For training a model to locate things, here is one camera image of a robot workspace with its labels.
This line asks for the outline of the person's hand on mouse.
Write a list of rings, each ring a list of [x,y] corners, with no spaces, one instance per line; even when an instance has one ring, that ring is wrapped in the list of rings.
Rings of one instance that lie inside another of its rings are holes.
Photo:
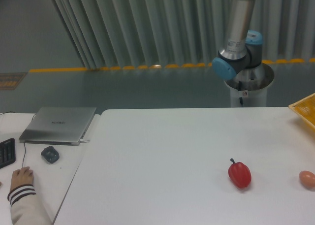
[[[17,169],[12,173],[10,191],[15,188],[23,185],[32,185],[33,184],[33,170],[29,166],[22,167]]]

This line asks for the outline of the beige striped-cuff sleeve forearm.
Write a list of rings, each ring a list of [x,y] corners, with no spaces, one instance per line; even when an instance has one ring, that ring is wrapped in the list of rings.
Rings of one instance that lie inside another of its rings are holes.
[[[52,221],[32,184],[12,189],[7,199],[10,203],[13,225],[52,225]]]

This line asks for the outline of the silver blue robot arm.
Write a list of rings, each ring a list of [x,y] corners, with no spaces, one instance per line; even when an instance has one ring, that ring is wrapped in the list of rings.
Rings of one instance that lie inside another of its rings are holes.
[[[252,61],[246,38],[255,0],[231,0],[227,31],[218,56],[212,60],[215,73],[224,80],[231,80],[248,67]]]

